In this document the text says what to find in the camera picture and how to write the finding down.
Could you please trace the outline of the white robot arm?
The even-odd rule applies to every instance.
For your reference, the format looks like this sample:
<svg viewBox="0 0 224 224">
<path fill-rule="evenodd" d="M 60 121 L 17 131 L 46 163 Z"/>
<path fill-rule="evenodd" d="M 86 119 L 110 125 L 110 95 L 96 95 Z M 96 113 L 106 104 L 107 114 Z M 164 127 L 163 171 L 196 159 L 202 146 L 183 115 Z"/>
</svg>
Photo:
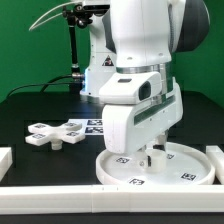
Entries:
<svg viewBox="0 0 224 224">
<path fill-rule="evenodd" d="M 192 51 L 209 32 L 203 0 L 110 0 L 105 45 L 116 72 L 99 86 L 106 150 L 165 162 L 166 132 L 183 115 L 180 87 L 167 74 L 174 52 Z"/>
</svg>

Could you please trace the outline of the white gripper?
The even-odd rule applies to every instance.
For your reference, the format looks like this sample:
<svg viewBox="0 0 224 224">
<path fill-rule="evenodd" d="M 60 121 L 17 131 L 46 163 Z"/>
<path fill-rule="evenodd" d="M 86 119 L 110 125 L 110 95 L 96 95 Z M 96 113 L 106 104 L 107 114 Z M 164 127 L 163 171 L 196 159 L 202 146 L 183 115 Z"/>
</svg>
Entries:
<svg viewBox="0 0 224 224">
<path fill-rule="evenodd" d="M 165 101 L 151 106 L 147 101 L 138 105 L 106 105 L 102 112 L 106 149 L 114 154 L 130 155 L 155 139 L 154 149 L 165 150 L 168 130 L 183 115 L 180 87 L 174 84 Z M 139 165 L 147 169 L 151 157 L 139 150 Z"/>
</svg>

